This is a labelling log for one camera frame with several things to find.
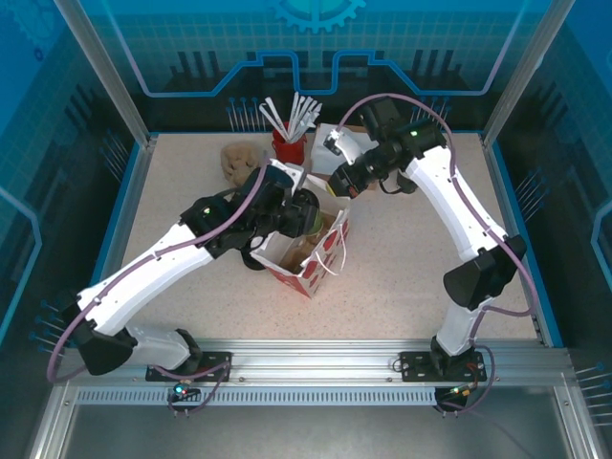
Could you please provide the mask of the black plastic cup lid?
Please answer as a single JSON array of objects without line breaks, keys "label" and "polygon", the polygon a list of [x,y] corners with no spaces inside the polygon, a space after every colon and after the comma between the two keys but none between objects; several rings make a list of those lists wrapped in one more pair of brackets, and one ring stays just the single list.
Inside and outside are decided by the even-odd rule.
[{"label": "black plastic cup lid", "polygon": [[319,200],[315,193],[309,189],[298,189],[293,197],[293,203],[301,212],[318,212]]}]

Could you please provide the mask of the brown pulp cup carrier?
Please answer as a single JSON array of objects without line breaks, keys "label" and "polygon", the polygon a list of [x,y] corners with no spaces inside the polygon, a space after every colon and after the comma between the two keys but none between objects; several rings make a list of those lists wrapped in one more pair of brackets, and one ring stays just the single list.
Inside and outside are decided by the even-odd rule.
[{"label": "brown pulp cup carrier", "polygon": [[298,238],[290,246],[290,248],[287,250],[283,258],[279,262],[279,266],[281,268],[293,274],[299,274],[302,271],[302,262],[311,256],[319,242],[326,237],[326,234],[329,232],[330,228],[332,227],[332,224],[336,220],[336,217],[333,215],[327,213],[322,214],[322,230],[315,235],[304,235]]}]

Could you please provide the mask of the white paper straw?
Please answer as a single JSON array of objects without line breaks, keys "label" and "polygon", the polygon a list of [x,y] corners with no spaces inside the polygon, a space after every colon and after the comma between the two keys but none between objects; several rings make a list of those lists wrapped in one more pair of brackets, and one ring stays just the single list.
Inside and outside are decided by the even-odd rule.
[{"label": "white paper straw", "polygon": [[303,126],[306,123],[306,121],[305,121],[306,118],[311,114],[312,106],[315,105],[315,104],[317,104],[317,101],[315,99],[310,98],[310,97],[306,98],[306,103],[304,104],[304,107],[302,109],[302,117],[300,119],[299,124],[297,125],[295,139],[297,139],[300,130],[303,128]]},{"label": "white paper straw", "polygon": [[279,131],[275,128],[274,126],[274,118],[273,115],[271,113],[271,111],[268,110],[268,105],[266,103],[261,103],[259,105],[259,112],[264,116],[264,118],[270,123],[270,125],[273,127],[274,130],[276,130],[278,133]]},{"label": "white paper straw", "polygon": [[300,103],[300,94],[298,92],[295,92],[293,102],[292,102],[291,112],[289,116],[288,126],[286,128],[286,132],[287,132],[286,142],[287,143],[291,143],[294,137],[295,117],[299,109],[299,103]]},{"label": "white paper straw", "polygon": [[274,118],[274,126],[275,128],[279,131],[279,133],[281,134],[281,136],[283,137],[283,139],[287,142],[289,140],[289,134],[288,131],[284,125],[284,121],[281,119],[281,117],[279,116],[275,104],[273,102],[273,100],[270,97],[265,98],[265,102],[268,105],[273,118]]},{"label": "white paper straw", "polygon": [[297,125],[300,122],[300,119],[302,117],[302,109],[304,107],[304,104],[306,103],[306,98],[304,96],[300,96],[300,103],[299,103],[299,109],[297,111],[297,115],[295,117],[295,131],[294,131],[294,137],[292,139],[292,142],[295,142],[295,134],[296,134],[296,130],[297,130]]},{"label": "white paper straw", "polygon": [[315,121],[317,119],[317,117],[319,116],[320,110],[321,110],[322,104],[318,103],[317,105],[314,105],[312,107],[312,111],[311,114],[306,118],[306,123],[303,126],[303,128],[300,130],[298,136],[301,138],[310,128],[314,128],[315,125]]}]

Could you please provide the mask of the red white paper gift bag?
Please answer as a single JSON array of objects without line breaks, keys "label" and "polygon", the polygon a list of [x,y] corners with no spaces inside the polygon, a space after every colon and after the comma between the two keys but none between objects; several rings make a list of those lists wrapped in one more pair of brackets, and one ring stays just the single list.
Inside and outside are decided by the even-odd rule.
[{"label": "red white paper gift bag", "polygon": [[336,220],[311,256],[302,262],[302,271],[293,274],[279,266],[287,250],[301,236],[289,238],[275,232],[262,246],[254,250],[251,256],[280,282],[311,298],[326,278],[338,276],[344,268],[350,230],[350,200],[346,197],[331,196],[326,190],[326,183],[311,174],[307,175],[303,187],[313,191],[318,197],[319,210],[335,216]]}]

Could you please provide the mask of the stack of black cup lids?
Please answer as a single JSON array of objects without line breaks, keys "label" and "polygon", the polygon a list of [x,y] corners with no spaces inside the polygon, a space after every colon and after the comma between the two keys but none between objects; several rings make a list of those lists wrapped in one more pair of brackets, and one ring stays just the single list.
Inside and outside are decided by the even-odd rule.
[{"label": "stack of black cup lids", "polygon": [[263,264],[261,264],[259,261],[257,261],[251,256],[250,250],[242,250],[240,251],[240,253],[242,256],[243,263],[248,269],[256,272],[264,271],[266,269]]}]

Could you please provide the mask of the stack of pulp cup carriers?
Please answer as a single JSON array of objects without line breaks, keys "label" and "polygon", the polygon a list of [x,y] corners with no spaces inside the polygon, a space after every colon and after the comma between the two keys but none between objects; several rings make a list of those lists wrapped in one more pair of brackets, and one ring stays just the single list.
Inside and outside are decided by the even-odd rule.
[{"label": "stack of pulp cup carriers", "polygon": [[261,155],[261,148],[253,142],[233,142],[225,145],[220,152],[225,179],[234,186],[243,185],[259,167]]}]

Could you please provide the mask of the red metal bucket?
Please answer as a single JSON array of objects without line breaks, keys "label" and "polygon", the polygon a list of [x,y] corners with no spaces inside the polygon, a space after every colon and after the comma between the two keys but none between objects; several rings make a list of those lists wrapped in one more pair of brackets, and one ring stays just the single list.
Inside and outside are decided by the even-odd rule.
[{"label": "red metal bucket", "polygon": [[303,165],[306,142],[306,135],[303,135],[297,142],[286,143],[279,131],[273,131],[272,148],[276,158],[284,164]]}]

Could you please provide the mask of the blue table edge strip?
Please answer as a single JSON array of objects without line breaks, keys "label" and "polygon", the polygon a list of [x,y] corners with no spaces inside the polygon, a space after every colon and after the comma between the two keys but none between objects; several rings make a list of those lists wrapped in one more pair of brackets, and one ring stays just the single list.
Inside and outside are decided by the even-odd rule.
[{"label": "blue table edge strip", "polygon": [[492,146],[485,145],[484,142],[481,143],[506,231],[508,233],[519,233],[527,244],[527,253],[523,261],[526,270],[532,276],[536,292],[538,293],[537,304],[534,304],[531,300],[530,288],[527,282],[522,280],[521,283],[527,294],[528,304],[534,309],[533,317],[537,324],[537,330],[540,334],[541,341],[548,347],[562,348],[564,342],[557,326],[555,313],[544,285],[541,271],[536,262],[532,241],[520,211],[508,168],[501,155],[501,150],[496,142]]},{"label": "blue table edge strip", "polygon": [[89,284],[94,286],[120,267],[134,224],[158,136],[148,146],[134,145],[120,183]]}]

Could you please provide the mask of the grey metal shelf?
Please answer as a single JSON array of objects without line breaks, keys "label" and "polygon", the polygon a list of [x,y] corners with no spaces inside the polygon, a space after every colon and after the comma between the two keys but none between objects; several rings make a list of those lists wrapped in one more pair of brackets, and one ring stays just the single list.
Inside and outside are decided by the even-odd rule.
[{"label": "grey metal shelf", "polygon": [[186,418],[55,390],[26,459],[612,459],[577,390],[496,388],[475,410],[212,406]]}]

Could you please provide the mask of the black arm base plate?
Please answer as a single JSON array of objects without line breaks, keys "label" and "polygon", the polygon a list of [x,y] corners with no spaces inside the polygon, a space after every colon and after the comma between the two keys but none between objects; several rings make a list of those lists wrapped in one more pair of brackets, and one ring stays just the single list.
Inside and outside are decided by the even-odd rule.
[{"label": "black arm base plate", "polygon": [[483,383],[488,379],[483,355],[474,350],[449,358],[438,358],[430,351],[402,352],[400,364],[404,383]]},{"label": "black arm base plate", "polygon": [[196,383],[227,382],[230,377],[231,352],[204,352],[194,370],[180,373],[179,369],[168,370],[149,365],[144,378],[150,383],[190,381]]}]

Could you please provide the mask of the aluminium mounting rail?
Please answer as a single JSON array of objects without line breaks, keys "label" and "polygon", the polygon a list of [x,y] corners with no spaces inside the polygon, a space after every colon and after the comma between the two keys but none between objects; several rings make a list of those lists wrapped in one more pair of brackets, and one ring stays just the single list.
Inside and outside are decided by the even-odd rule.
[{"label": "aluminium mounting rail", "polygon": [[[561,386],[577,381],[569,351],[535,339],[484,339],[498,386]],[[427,339],[201,339],[205,351],[232,353],[229,385],[341,386],[401,384],[391,362],[428,351]]]}]

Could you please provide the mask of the aluminium frame post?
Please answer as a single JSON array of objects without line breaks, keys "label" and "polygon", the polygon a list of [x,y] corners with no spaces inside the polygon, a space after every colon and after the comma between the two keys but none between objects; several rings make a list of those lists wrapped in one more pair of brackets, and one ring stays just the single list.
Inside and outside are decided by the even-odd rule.
[{"label": "aluminium frame post", "polygon": [[151,148],[152,137],[91,20],[78,0],[53,0],[130,134],[140,147]]},{"label": "aluminium frame post", "polygon": [[483,147],[492,150],[505,123],[518,104],[576,0],[551,0],[548,10],[519,60],[483,131]]}]

